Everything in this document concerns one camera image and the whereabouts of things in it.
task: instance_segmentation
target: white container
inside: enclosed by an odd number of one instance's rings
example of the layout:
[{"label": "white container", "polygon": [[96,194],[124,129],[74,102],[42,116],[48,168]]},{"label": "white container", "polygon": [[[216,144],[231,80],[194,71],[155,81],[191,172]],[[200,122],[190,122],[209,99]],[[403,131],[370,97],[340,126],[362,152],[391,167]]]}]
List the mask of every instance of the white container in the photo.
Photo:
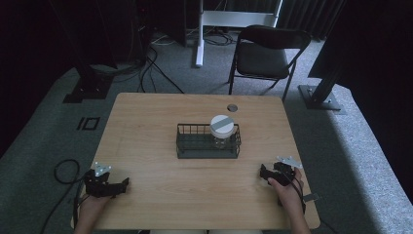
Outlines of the white container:
[{"label": "white container", "polygon": [[210,132],[217,148],[225,148],[234,131],[234,120],[226,115],[217,115],[210,121]]}]

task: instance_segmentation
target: chair backrest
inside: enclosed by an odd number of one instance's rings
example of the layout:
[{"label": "chair backrest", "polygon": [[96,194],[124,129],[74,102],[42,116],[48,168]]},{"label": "chair backrest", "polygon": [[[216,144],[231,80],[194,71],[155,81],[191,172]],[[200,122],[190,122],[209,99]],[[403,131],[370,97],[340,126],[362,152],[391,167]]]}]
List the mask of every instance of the chair backrest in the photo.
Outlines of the chair backrest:
[{"label": "chair backrest", "polygon": [[242,40],[248,40],[260,46],[274,50],[304,50],[310,44],[311,36],[302,30],[281,29],[263,25],[250,25],[241,31],[238,36],[237,44],[240,44]]}]

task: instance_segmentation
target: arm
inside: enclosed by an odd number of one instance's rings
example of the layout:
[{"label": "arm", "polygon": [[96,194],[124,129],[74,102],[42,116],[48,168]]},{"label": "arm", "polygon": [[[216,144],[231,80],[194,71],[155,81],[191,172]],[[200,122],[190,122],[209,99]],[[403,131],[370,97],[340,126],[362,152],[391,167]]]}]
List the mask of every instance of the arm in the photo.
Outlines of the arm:
[{"label": "arm", "polygon": [[[299,187],[298,181],[301,185],[301,173],[298,169],[294,169],[295,178],[293,183]],[[297,194],[297,191],[291,186],[282,186],[275,179],[269,177],[268,182],[276,189],[277,194],[282,202],[286,213],[288,214],[289,220],[291,222],[291,233],[292,234],[308,234],[310,228],[307,224],[307,221],[303,214],[303,209],[301,206],[300,197]]]},{"label": "arm", "polygon": [[95,223],[110,198],[111,197],[87,197],[80,207],[79,221],[75,227],[74,234],[91,234],[94,230]]}]

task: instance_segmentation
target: wrist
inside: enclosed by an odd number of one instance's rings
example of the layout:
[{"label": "wrist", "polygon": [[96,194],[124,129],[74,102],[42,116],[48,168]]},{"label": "wrist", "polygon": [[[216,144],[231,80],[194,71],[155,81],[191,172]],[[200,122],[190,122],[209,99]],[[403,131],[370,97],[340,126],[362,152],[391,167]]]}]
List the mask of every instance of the wrist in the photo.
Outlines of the wrist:
[{"label": "wrist", "polygon": [[289,217],[292,234],[307,234],[310,233],[310,228],[306,218],[302,213],[294,214]]}]

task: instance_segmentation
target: black wire basket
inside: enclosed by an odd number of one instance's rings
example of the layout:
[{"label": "black wire basket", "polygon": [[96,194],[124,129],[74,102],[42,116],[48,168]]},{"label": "black wire basket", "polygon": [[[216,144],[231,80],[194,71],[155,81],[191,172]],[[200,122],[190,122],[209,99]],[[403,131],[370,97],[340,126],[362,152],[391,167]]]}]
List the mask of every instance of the black wire basket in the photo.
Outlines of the black wire basket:
[{"label": "black wire basket", "polygon": [[236,159],[240,154],[240,126],[234,124],[234,131],[222,148],[215,146],[215,137],[209,124],[178,124],[176,152],[180,159]]}]

